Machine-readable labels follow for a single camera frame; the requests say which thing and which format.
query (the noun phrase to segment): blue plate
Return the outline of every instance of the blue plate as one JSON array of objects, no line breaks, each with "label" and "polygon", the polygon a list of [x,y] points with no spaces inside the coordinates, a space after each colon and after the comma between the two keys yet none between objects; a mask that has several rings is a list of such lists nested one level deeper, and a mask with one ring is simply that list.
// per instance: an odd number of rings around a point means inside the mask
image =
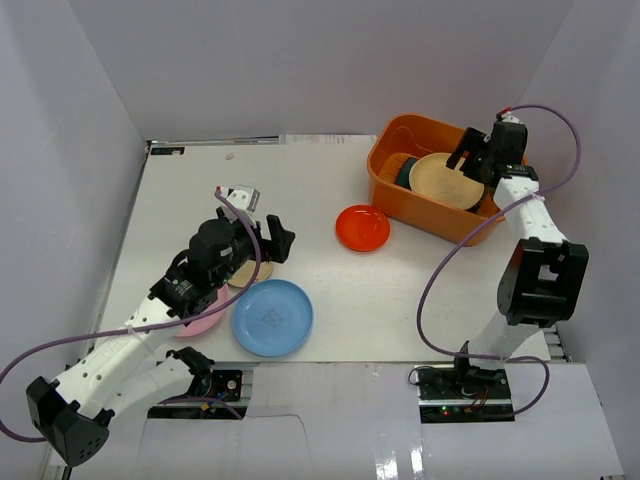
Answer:
[{"label": "blue plate", "polygon": [[298,349],[311,333],[313,307],[304,291],[285,280],[266,280],[245,293],[233,310],[233,334],[251,353],[279,357]]}]

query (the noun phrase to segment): white table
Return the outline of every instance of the white table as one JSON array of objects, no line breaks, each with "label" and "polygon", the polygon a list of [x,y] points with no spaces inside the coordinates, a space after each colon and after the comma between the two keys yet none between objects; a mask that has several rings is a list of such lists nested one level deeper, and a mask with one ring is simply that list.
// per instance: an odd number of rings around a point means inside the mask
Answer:
[{"label": "white table", "polygon": [[[370,145],[187,146],[184,155],[150,156],[125,238],[100,330],[118,328],[164,274],[205,220],[215,216],[217,185],[252,185],[262,192],[256,220],[280,216],[296,232],[291,256],[274,278],[301,286],[311,298],[313,332],[297,352],[265,359],[233,338],[230,311],[209,332],[172,339],[157,351],[191,345],[217,362],[427,362],[448,360],[420,341],[418,298],[452,245],[392,221],[387,244],[371,254],[345,249],[335,220],[368,203]],[[424,328],[438,345],[459,349],[491,318],[497,282],[513,250],[506,226],[464,249],[427,300]],[[549,358],[544,337],[518,354]]]}]

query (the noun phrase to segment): orange container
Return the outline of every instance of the orange container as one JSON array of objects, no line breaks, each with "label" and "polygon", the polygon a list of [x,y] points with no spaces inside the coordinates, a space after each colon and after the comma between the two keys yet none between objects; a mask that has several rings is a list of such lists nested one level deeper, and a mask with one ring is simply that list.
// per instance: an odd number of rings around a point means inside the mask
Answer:
[{"label": "orange container", "polygon": [[[367,160],[371,204],[389,217],[451,242],[460,242],[471,230],[498,212],[489,195],[485,196],[477,211],[471,213],[394,185],[394,182],[408,157],[422,158],[431,153],[453,152],[463,134],[461,128],[416,114],[391,119]],[[482,242],[496,223],[488,225],[466,245]]]}]

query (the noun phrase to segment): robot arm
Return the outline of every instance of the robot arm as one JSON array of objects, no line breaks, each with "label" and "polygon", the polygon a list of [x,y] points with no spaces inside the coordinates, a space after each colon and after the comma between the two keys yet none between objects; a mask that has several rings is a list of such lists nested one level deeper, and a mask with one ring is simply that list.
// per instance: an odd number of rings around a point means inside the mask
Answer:
[{"label": "robot arm", "polygon": [[[537,190],[531,178],[503,178],[494,201],[502,209]],[[534,197],[505,217],[518,244],[498,286],[498,311],[467,347],[468,353],[504,359],[541,329],[571,317],[589,259],[584,245],[570,243],[558,230],[543,198]],[[469,363],[485,378],[504,369],[504,362]]]},{"label": "robot arm", "polygon": [[[278,217],[269,215],[271,240],[262,238],[260,224],[251,219],[259,192],[242,186],[219,192],[250,226],[261,257],[286,261],[295,234],[284,230]],[[217,290],[247,260],[256,259],[251,238],[236,214],[226,207],[218,209],[217,214],[218,218],[200,226],[189,248],[175,257],[124,323],[130,334],[110,337],[53,381],[39,377],[27,387],[34,426],[69,466],[80,465],[95,455],[108,438],[107,427],[126,413],[185,393],[208,393],[213,361],[190,347],[168,352],[169,358],[159,366],[127,379],[184,325],[145,327],[202,313],[216,301]]]},{"label": "robot arm", "polygon": [[[526,127],[510,112],[501,112],[491,135],[467,129],[447,162],[455,168],[463,153],[463,174],[493,193],[503,209],[538,191],[538,177],[523,165]],[[498,287],[498,311],[462,351],[506,360],[522,343],[557,321],[568,320],[584,278],[589,253],[570,243],[537,197],[505,214],[517,246]],[[496,381],[504,378],[504,360],[456,359],[457,378]]]}]

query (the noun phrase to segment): red plate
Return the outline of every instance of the red plate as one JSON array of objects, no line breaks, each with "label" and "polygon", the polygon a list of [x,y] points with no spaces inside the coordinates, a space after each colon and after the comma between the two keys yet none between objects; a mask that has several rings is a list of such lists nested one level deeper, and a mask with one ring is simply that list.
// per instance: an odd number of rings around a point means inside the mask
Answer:
[{"label": "red plate", "polygon": [[385,244],[391,234],[391,224],[377,208],[354,205],[338,216],[336,234],[345,247],[356,252],[372,252]]}]

